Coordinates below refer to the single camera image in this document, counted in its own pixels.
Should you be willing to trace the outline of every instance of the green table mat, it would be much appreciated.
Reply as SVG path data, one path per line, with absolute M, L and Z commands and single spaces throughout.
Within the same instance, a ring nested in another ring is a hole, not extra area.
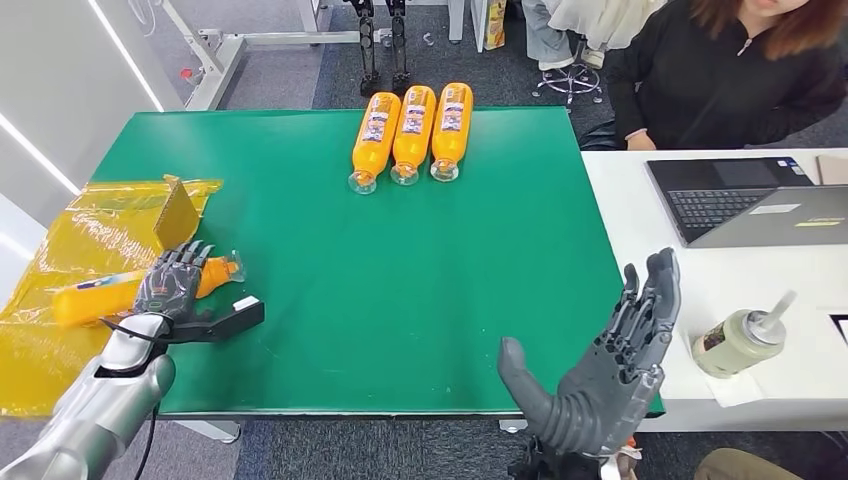
M 224 180 L 197 238 L 248 280 L 207 303 L 266 303 L 237 338 L 169 350 L 163 413 L 514 412 L 501 336 L 554 391 L 603 328 L 621 279 L 563 108 L 478 109 L 457 181 L 384 172 L 370 196 L 347 186 L 361 115 L 145 113 L 115 141 L 92 180 Z

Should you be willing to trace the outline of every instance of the led light strip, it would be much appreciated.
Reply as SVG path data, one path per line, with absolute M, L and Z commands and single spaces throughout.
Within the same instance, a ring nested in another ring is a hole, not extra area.
M 20 243 L 12 240 L 12 237 L 2 232 L 0 232 L 0 245 L 5 245 L 9 247 L 10 250 L 17 253 L 26 260 L 32 260 L 33 258 L 32 252 L 21 246 Z
M 56 165 L 53 165 L 53 162 L 48 160 L 47 157 L 45 157 L 39 149 L 35 148 L 35 145 L 33 145 L 32 142 L 30 142 L 24 136 L 24 134 L 20 132 L 20 130 L 15 128 L 15 126 L 12 125 L 12 122 L 10 122 L 2 113 L 0 113 L 0 127 L 3 127 L 3 130 L 6 130 L 6 132 L 12 136 L 12 138 L 14 138 L 19 144 L 21 144 L 21 146 L 24 147 L 24 150 L 29 152 L 29 154 L 32 155 L 32 158 L 34 158 L 36 162 L 38 162 L 42 167 L 44 167 L 48 172 L 50 172 L 50 175 L 56 177 L 56 180 L 59 180 L 59 182 L 64 185 L 65 188 L 70 190 L 71 193 L 73 193 L 74 195 L 80 194 L 80 189 L 77 188 L 77 186 L 74 185 L 73 182 L 68 180 L 68 177 L 66 177 L 65 174 L 60 172 L 59 169 L 56 168 Z
M 138 65 L 135 64 L 132 57 L 130 56 L 130 52 L 127 51 L 124 44 L 121 42 L 121 39 L 118 38 L 118 34 L 115 33 L 115 29 L 112 28 L 112 24 L 109 23 L 109 20 L 106 18 L 106 15 L 103 14 L 103 10 L 100 9 L 100 5 L 97 4 L 96 0 L 88 0 L 88 4 L 91 6 L 91 9 L 94 10 L 94 14 L 97 15 L 97 19 L 100 20 L 100 23 L 103 24 L 103 28 L 106 29 L 106 33 L 109 34 L 109 37 L 112 39 L 112 42 L 115 43 L 115 46 L 118 47 L 118 51 L 121 52 L 121 56 L 126 60 L 127 65 L 130 66 L 130 69 L 135 74 L 135 78 L 138 79 L 138 83 L 141 84 L 141 87 L 144 88 L 144 91 L 147 93 L 147 96 L 150 97 L 150 100 L 153 102 L 153 105 L 156 107 L 156 110 L 160 112 L 164 112 L 165 109 L 162 108 L 162 103 L 159 102 L 159 99 L 156 98 L 156 95 L 153 93 L 153 89 L 150 88 L 150 84 L 147 83 L 147 80 L 144 79 L 144 75 L 141 74 L 141 70 L 138 69 Z

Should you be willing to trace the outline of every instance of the orange bottle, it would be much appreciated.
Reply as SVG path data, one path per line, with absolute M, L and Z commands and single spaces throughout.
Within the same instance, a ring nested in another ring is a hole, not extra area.
M 392 147 L 395 165 L 391 175 L 398 185 L 412 185 L 418 181 L 418 166 L 427 158 L 435 116 L 436 94 L 433 89 L 422 85 L 409 87 L 403 97 Z
M 348 178 L 354 192 L 368 195 L 377 188 L 377 175 L 389 162 L 398 117 L 400 99 L 394 93 L 377 92 L 368 101 L 353 147 L 353 173 Z
M 459 161 L 468 146 L 474 95 L 464 83 L 449 83 L 442 90 L 433 132 L 433 164 L 430 174 L 440 182 L 459 176 Z
M 53 318 L 60 326 L 73 327 L 102 317 L 128 312 L 147 270 L 119 273 L 65 287 L 53 295 Z M 227 282 L 243 282 L 244 265 L 238 252 L 206 261 L 200 275 L 197 298 L 203 298 Z

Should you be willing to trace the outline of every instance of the gray robotic hand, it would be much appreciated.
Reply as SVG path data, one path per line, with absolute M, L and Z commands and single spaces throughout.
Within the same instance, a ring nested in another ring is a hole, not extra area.
M 665 379 L 660 362 L 680 309 L 680 277 L 671 248 L 651 255 L 647 263 L 641 296 L 636 269 L 632 264 L 624 268 L 624 289 L 609 323 L 562 377 L 556 395 L 527 371 L 518 340 L 501 341 L 498 373 L 529 431 L 557 454 L 616 453 L 636 431 Z

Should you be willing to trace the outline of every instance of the black sweater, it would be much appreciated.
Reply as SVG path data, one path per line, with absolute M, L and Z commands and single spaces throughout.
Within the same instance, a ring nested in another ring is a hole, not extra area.
M 836 47 L 770 61 L 766 31 L 737 55 L 748 39 L 742 23 L 714 40 L 690 18 L 690 6 L 672 1 L 628 48 L 610 54 L 619 140 L 647 128 L 660 149 L 740 148 L 781 140 L 839 108 L 845 83 Z

